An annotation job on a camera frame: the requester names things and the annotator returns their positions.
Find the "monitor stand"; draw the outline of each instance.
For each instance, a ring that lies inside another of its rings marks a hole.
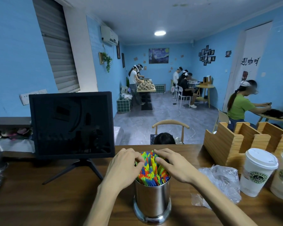
[[[83,166],[90,167],[91,170],[93,170],[93,172],[99,177],[99,179],[103,180],[101,173],[97,170],[97,168],[95,167],[95,164],[91,161],[91,159],[80,159],[79,161],[69,165],[67,168],[65,168],[64,170],[62,170],[61,172],[59,172],[58,174],[56,174],[52,178],[43,182],[42,185],[45,185],[45,184],[53,181],[54,179],[66,174],[67,172],[71,171],[72,169],[74,169],[76,167],[83,167]]]

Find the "black monitor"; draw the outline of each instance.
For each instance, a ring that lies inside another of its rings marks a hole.
[[[29,95],[38,159],[115,156],[111,92]]]

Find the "jeans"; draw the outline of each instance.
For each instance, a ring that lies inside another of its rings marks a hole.
[[[137,92],[137,84],[129,84],[129,87],[131,89],[132,105],[133,105],[133,101],[135,101],[137,105],[141,105],[142,100],[139,96],[139,93]]]
[[[228,129],[230,129],[232,132],[234,132],[235,126],[237,122],[245,122],[244,119],[240,119],[240,120],[233,120],[230,118],[230,124],[228,124]],[[256,125],[254,124],[250,124],[250,126],[254,129],[257,129]]]

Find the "metal straw holder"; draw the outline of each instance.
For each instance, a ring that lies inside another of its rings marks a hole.
[[[133,209],[140,221],[151,225],[166,221],[172,207],[169,181],[160,186],[145,186],[134,181]]]

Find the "cup lid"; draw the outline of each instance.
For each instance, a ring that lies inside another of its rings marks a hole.
[[[265,169],[275,170],[279,166],[276,156],[259,148],[248,149],[245,155],[252,163]]]

